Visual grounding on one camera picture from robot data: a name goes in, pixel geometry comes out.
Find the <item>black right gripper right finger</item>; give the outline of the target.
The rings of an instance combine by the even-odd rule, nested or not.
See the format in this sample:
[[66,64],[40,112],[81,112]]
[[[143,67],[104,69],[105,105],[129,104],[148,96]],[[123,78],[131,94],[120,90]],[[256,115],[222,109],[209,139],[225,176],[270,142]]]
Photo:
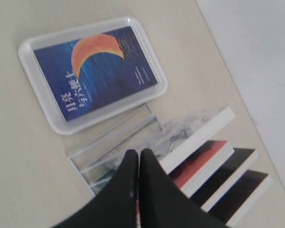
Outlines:
[[140,156],[139,213],[142,228],[227,227],[185,196],[150,149]]

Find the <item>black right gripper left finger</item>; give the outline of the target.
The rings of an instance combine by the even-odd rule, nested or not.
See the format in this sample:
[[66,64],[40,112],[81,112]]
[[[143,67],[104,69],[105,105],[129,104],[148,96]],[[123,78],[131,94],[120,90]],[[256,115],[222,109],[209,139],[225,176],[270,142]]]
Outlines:
[[138,154],[128,150],[106,186],[56,228],[135,228]]

